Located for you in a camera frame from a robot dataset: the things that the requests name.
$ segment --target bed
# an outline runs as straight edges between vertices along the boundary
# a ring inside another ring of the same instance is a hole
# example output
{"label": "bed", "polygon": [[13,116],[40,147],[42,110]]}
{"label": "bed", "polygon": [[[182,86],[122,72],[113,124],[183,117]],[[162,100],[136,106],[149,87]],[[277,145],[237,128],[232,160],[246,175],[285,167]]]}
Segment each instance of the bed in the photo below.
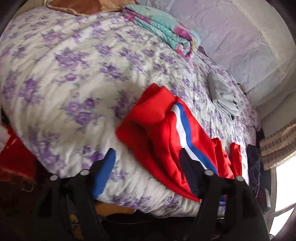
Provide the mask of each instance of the bed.
{"label": "bed", "polygon": [[261,119],[296,90],[295,42],[266,0],[138,2],[168,12],[196,30],[206,54],[241,84]]}
{"label": "bed", "polygon": [[[212,104],[209,72],[239,100],[243,112],[234,121]],[[226,152],[232,142],[241,146],[248,182],[246,147],[255,145],[259,120],[234,77],[200,52],[187,61],[120,12],[81,17],[41,7],[13,18],[0,37],[0,73],[1,105],[17,135],[49,172],[74,176],[115,149],[115,166],[97,198],[102,202],[161,218],[198,212],[200,203],[158,182],[115,136],[152,83],[179,96]]]}

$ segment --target wrinkled fabric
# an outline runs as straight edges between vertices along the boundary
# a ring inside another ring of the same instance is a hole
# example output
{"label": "wrinkled fabric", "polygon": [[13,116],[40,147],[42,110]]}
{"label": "wrinkled fabric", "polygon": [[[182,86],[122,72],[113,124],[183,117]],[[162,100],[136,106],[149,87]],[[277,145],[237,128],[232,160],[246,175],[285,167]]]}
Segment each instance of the wrinkled fabric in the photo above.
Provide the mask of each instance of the wrinkled fabric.
{"label": "wrinkled fabric", "polygon": [[198,34],[166,12],[140,5],[125,5],[122,12],[128,20],[154,33],[187,59],[197,51],[200,44]]}
{"label": "wrinkled fabric", "polygon": [[50,9],[85,16],[98,12],[119,11],[125,4],[136,4],[134,0],[53,0],[47,2]]}
{"label": "wrinkled fabric", "polygon": [[230,121],[234,120],[242,112],[231,89],[227,87],[214,73],[209,73],[207,77],[209,83],[210,96],[213,104],[227,117]]}
{"label": "wrinkled fabric", "polygon": [[[191,114],[185,103],[165,86],[149,86],[137,104],[116,130],[116,136],[126,144],[139,161],[157,180],[170,190],[200,202],[190,188],[181,167],[180,151],[201,163],[220,177],[234,179],[241,176],[240,146],[232,143],[235,158],[228,158],[218,138],[211,140]],[[196,173],[202,179],[204,171]]]}
{"label": "wrinkled fabric", "polygon": [[35,183],[36,157],[23,145],[11,126],[7,126],[7,130],[9,139],[0,152],[0,181]]}
{"label": "wrinkled fabric", "polygon": [[138,0],[198,33],[207,55],[241,84],[263,119],[296,90],[296,46],[266,0]]}
{"label": "wrinkled fabric", "polygon": [[[208,73],[231,88],[243,108],[230,122],[211,102]],[[115,130],[152,83],[166,86],[229,154],[255,145],[257,113],[234,78],[205,55],[192,61],[120,12],[86,17],[46,7],[13,18],[0,37],[1,104],[24,145],[51,173],[71,177],[103,159],[116,161],[98,200],[159,217],[195,216],[199,204],[172,192],[135,160]]]}
{"label": "wrinkled fabric", "polygon": [[6,145],[6,142],[10,138],[7,129],[0,125],[0,153]]}
{"label": "wrinkled fabric", "polygon": [[261,161],[258,153],[258,148],[253,145],[248,145],[247,147],[247,157],[248,157],[248,174],[249,174],[249,187],[255,197],[258,196],[260,189],[260,169]]}

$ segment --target white wall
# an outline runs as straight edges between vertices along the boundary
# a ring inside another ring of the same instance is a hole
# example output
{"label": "white wall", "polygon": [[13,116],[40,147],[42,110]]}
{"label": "white wall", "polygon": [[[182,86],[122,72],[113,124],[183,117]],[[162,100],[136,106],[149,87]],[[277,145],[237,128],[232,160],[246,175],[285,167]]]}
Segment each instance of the white wall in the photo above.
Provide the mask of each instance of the white wall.
{"label": "white wall", "polygon": [[294,118],[296,118],[296,91],[289,94],[270,114],[261,120],[265,136],[275,133]]}

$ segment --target blue fabric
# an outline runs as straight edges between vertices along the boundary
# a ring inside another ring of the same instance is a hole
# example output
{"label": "blue fabric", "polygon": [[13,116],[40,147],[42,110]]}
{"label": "blue fabric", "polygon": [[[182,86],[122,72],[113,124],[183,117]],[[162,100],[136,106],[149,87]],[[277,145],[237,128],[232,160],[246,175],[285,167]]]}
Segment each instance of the blue fabric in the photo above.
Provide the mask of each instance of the blue fabric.
{"label": "blue fabric", "polygon": [[175,103],[179,109],[180,109],[180,115],[181,115],[181,122],[184,127],[185,133],[186,133],[186,142],[190,150],[197,156],[197,158],[205,165],[205,167],[209,170],[212,170],[215,174],[217,174],[217,169],[213,165],[213,163],[198,149],[196,146],[192,143],[191,138],[191,128],[189,121],[187,119],[186,113],[184,111],[184,108],[182,104],[176,102]]}
{"label": "blue fabric", "polygon": [[[186,150],[182,149],[180,152],[180,166],[182,171],[184,172],[184,175],[186,177],[186,180],[188,182],[188,185],[190,187],[191,192],[197,197],[201,198],[202,191],[201,188],[205,186],[204,181],[204,168],[199,163],[199,161],[192,160],[188,154],[185,154]],[[226,206],[226,195],[220,196],[219,205],[220,206]]]}
{"label": "blue fabric", "polygon": [[115,159],[115,151],[111,149],[107,152],[103,160],[99,160],[103,161],[104,164],[102,165],[100,171],[97,173],[94,179],[94,185],[92,189],[93,198],[97,198],[100,194],[103,193],[106,183],[109,179],[110,173],[114,167]]}

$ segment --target red fabric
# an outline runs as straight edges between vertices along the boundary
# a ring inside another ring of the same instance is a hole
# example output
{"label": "red fabric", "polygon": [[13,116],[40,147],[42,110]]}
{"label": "red fabric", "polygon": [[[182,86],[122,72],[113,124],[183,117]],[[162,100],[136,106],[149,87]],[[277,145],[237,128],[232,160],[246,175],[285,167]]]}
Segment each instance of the red fabric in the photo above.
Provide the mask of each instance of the red fabric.
{"label": "red fabric", "polygon": [[16,176],[34,182],[36,157],[29,152],[8,126],[10,135],[3,151],[0,153],[0,181],[13,182]]}
{"label": "red fabric", "polygon": [[200,199],[191,193],[178,162],[181,145],[172,141],[178,137],[174,128],[176,116],[170,111],[175,102],[186,107],[192,133],[195,133],[192,142],[217,167],[218,175],[232,179],[234,175],[241,175],[240,146],[235,143],[230,146],[230,161],[221,141],[218,138],[211,140],[188,107],[166,87],[152,84],[146,89],[117,129],[116,135],[162,184],[183,197],[199,202]]}

